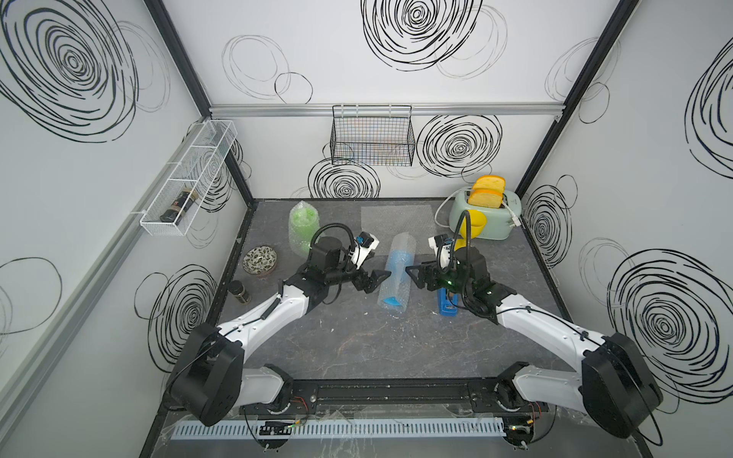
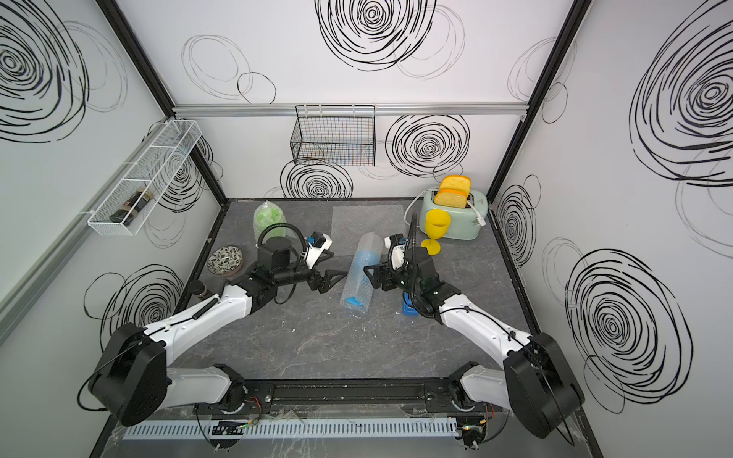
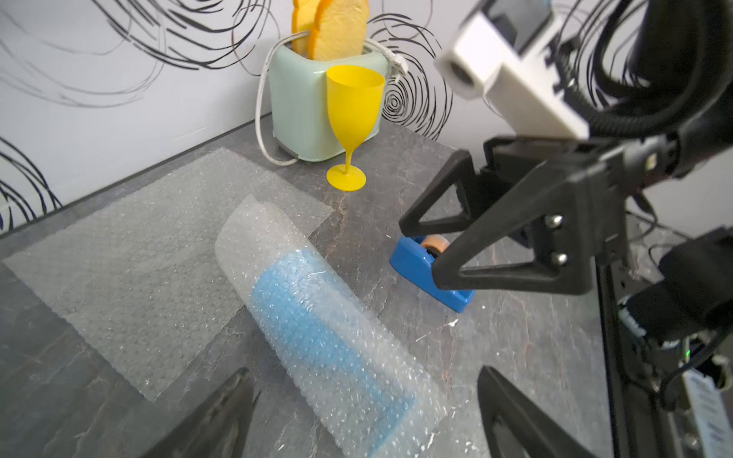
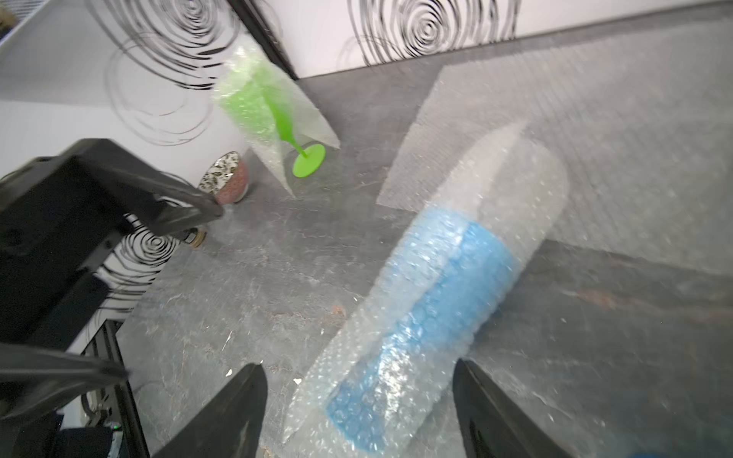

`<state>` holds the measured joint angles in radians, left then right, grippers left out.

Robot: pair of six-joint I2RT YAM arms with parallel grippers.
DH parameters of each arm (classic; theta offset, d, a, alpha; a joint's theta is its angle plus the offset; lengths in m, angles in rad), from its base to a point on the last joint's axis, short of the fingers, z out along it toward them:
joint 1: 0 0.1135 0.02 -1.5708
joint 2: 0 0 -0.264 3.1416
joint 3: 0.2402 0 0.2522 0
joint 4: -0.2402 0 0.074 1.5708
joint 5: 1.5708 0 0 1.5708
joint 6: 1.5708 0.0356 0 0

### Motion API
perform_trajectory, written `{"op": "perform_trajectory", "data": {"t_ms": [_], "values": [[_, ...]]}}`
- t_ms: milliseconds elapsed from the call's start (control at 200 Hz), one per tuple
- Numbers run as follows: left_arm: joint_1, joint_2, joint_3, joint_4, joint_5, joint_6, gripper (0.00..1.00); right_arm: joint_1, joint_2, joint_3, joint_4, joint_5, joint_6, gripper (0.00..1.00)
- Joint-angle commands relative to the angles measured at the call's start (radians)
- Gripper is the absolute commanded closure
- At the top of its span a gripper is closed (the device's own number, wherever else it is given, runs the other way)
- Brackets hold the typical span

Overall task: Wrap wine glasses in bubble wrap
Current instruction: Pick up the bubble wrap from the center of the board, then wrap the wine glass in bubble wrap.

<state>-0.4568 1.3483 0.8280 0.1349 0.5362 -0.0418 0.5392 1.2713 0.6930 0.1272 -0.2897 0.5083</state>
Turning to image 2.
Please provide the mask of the blue plastic wine glass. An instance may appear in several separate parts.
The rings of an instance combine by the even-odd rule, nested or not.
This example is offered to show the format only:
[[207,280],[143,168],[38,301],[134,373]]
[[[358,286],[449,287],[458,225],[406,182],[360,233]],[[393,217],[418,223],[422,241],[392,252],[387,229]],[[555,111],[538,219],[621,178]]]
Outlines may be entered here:
[[372,251],[359,251],[354,255],[341,297],[343,306],[358,312],[368,311],[374,288],[364,267],[378,264],[379,259],[380,255]]

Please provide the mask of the blue tape dispenser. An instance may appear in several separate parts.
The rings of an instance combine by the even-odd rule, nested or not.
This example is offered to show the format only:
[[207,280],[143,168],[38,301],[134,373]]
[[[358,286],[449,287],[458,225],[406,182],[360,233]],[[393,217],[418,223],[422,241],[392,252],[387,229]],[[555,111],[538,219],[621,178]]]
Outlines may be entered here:
[[410,317],[418,316],[418,312],[412,306],[412,301],[407,292],[404,292],[402,297],[402,314]]

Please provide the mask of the yellow plastic wine glass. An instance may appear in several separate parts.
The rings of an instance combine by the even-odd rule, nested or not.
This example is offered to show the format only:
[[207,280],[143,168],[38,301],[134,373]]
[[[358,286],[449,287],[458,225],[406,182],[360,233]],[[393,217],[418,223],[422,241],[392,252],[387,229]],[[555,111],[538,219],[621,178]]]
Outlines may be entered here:
[[438,240],[447,234],[451,222],[450,214],[444,210],[433,209],[426,214],[425,233],[427,238],[421,242],[421,246],[430,256],[435,256],[441,251]]

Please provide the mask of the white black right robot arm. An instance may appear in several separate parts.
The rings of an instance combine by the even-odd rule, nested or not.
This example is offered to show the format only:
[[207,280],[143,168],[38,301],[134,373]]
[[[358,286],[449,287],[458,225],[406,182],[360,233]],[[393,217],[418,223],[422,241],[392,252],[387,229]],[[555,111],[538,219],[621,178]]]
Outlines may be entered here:
[[373,288],[400,289],[420,316],[458,332],[496,362],[496,369],[467,363],[450,376],[450,398],[460,410],[499,406],[532,435],[545,438],[584,404],[585,395],[554,338],[518,330],[475,305],[440,279],[426,249],[410,253],[400,248],[364,272]]

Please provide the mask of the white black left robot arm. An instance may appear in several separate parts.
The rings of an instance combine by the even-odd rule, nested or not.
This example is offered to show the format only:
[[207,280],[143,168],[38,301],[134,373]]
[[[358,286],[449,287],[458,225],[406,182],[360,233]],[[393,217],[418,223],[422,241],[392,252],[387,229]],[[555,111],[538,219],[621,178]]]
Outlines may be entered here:
[[340,270],[308,267],[270,277],[254,271],[167,319],[148,326],[124,324],[111,336],[81,389],[125,427],[174,406],[209,405],[236,414],[251,400],[238,372],[226,364],[174,368],[174,362],[200,341],[274,301],[280,287],[307,284],[324,294],[346,276]]

